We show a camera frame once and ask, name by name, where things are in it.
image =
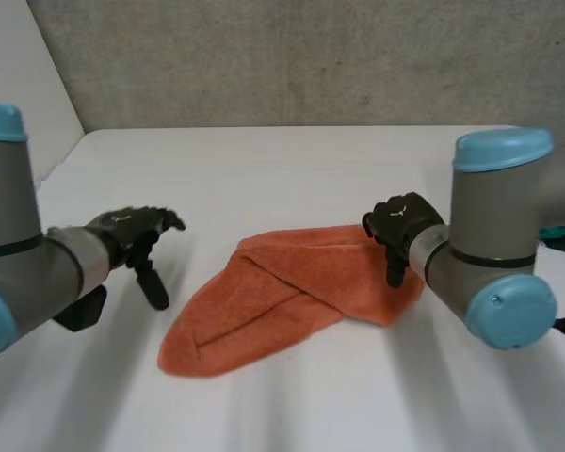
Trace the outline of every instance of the black band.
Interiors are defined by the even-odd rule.
[[[58,240],[48,237],[46,237],[46,240],[49,240],[50,243],[54,243],[59,248],[61,248],[62,251],[65,254],[67,254],[72,260],[73,266],[75,266],[75,271],[77,273],[77,296],[79,297],[79,294],[82,293],[82,289],[84,288],[84,268],[82,268],[82,266],[80,265],[79,261],[77,260],[77,257],[75,257],[75,254],[73,254],[73,251],[67,248],[64,243],[61,243]]]
[[[41,245],[41,241],[44,238],[42,234],[36,235],[35,237],[27,238],[26,240],[21,240],[20,242],[7,243],[6,245],[0,245],[0,257],[10,256],[11,254],[17,254],[19,252],[33,250],[34,248]]]
[[[433,258],[436,256],[438,252],[440,252],[447,246],[448,246],[447,240],[445,242],[440,243],[437,246],[437,248],[433,250],[429,255],[429,257],[427,258],[427,261],[425,262],[425,269],[423,270],[423,272],[425,273],[425,283],[427,283],[427,285],[429,285],[429,267],[431,266],[431,262],[433,261]]]
[[[485,266],[487,268],[521,268],[524,266],[533,266],[536,263],[536,254],[517,259],[494,259],[465,254],[462,251],[458,251],[456,248],[452,248],[451,251],[454,257],[472,266]]]

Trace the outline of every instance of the folded towel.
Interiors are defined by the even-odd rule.
[[[161,345],[167,373],[214,376],[306,339],[344,316],[391,325],[421,295],[410,269],[385,282],[385,248],[362,226],[277,231],[242,240],[188,302]]]

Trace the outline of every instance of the concrete wall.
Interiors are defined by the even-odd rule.
[[[84,132],[25,0],[0,0],[0,102],[23,113],[38,186]]]
[[[28,0],[87,131],[550,126],[565,0]]]

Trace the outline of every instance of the white table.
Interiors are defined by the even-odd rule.
[[[151,310],[134,275],[107,282],[99,325],[48,323],[0,355],[0,452],[565,451],[565,337],[486,348],[426,291],[384,330],[344,321],[212,379],[162,374],[159,344],[238,240],[356,223],[417,191],[447,219],[456,137],[472,127],[101,131],[40,190],[43,224],[164,205],[188,230],[154,252],[172,305]],[[565,254],[538,272],[565,315]]]

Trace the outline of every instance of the gray robot arm segment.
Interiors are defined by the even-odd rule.
[[[388,253],[409,250],[411,267],[491,347],[526,347],[553,326],[565,332],[550,287],[533,275],[540,229],[565,226],[565,151],[552,151],[541,129],[469,134],[457,142],[448,226],[413,193],[364,217]],[[397,210],[401,224],[389,217]],[[415,223],[419,234],[403,234]]]
[[[137,273],[156,310],[169,305],[149,254],[159,236],[185,224],[167,209],[107,212],[84,227],[44,235],[19,110],[0,104],[0,352],[54,319],[71,331],[98,321],[109,272]]]
[[[558,149],[551,155],[540,192],[542,225],[565,226],[565,149]]]

